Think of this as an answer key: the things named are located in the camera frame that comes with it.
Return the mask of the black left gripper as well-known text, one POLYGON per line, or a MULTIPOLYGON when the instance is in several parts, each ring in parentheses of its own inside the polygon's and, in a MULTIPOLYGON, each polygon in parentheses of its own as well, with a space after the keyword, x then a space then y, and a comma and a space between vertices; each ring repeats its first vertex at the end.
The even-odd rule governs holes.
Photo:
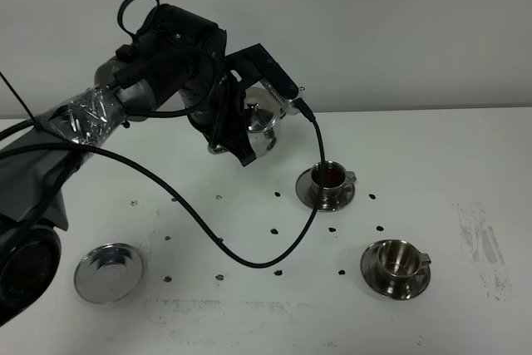
POLYGON ((256 160, 256 155, 241 115, 243 99, 236 78, 226 72, 210 98, 213 122, 207 138, 211 154, 228 152, 246 166, 256 160))

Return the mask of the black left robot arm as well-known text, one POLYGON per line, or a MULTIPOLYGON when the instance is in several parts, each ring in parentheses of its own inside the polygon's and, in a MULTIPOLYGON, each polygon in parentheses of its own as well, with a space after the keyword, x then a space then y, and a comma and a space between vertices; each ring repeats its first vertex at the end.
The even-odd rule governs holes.
POLYGON ((242 118, 243 94, 226 68, 227 35, 215 22, 163 4, 131 42, 96 72, 95 85, 28 121, 2 150, 1 320, 34 303, 61 257, 58 230, 68 227, 62 186, 128 120, 139 121, 179 95, 191 125, 210 147, 243 165, 256 155, 242 118))

